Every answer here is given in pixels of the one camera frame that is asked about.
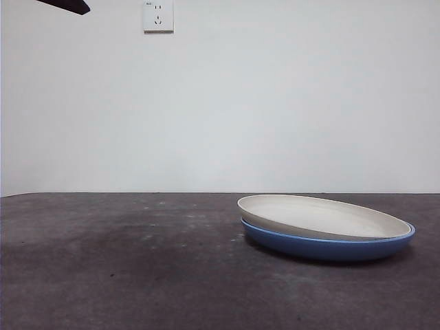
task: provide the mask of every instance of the black object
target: black object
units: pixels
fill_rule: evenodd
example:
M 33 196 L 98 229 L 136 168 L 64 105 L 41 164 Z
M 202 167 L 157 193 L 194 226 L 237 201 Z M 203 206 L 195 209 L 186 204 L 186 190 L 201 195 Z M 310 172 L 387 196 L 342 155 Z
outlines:
M 83 0 L 37 0 L 49 5 L 83 15 L 90 11 L 90 7 Z

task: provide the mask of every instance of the white plate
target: white plate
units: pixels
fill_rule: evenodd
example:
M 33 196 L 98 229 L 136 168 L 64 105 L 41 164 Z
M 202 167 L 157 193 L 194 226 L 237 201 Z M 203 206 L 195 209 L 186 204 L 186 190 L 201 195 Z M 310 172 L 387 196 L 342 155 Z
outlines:
M 293 195 L 255 195 L 238 201 L 251 225 L 316 239 L 387 239 L 410 233 L 398 218 L 361 206 Z

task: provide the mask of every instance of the outlet faceplate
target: outlet faceplate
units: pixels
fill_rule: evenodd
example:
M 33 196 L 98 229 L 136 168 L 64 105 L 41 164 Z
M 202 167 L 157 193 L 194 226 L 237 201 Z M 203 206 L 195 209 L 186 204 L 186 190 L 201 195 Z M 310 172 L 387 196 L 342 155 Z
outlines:
M 173 0 L 144 0 L 144 33 L 174 31 L 173 2 Z

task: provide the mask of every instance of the plate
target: plate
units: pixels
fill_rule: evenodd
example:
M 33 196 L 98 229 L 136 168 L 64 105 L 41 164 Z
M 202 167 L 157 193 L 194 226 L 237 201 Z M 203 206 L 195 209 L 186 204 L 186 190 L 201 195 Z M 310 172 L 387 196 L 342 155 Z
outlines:
M 408 224 L 410 232 L 399 237 L 342 241 L 281 234 L 255 227 L 243 219 L 241 222 L 246 234 L 261 245 L 294 256 L 326 261 L 365 261 L 384 258 L 404 248 L 415 233 L 415 228 Z
M 300 237 L 362 241 L 411 231 L 405 221 L 389 214 L 329 199 L 255 195 L 241 198 L 238 205 L 249 224 Z

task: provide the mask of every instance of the blue plate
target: blue plate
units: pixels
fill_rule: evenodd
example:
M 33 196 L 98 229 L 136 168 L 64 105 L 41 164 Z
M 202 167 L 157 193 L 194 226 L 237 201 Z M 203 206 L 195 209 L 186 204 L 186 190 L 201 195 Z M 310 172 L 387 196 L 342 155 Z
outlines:
M 403 236 L 368 241 L 340 241 L 281 234 L 250 225 L 244 219 L 241 222 L 246 234 L 261 245 L 294 256 L 328 261 L 384 258 L 405 247 L 415 233 L 414 226 L 408 223 L 411 231 Z

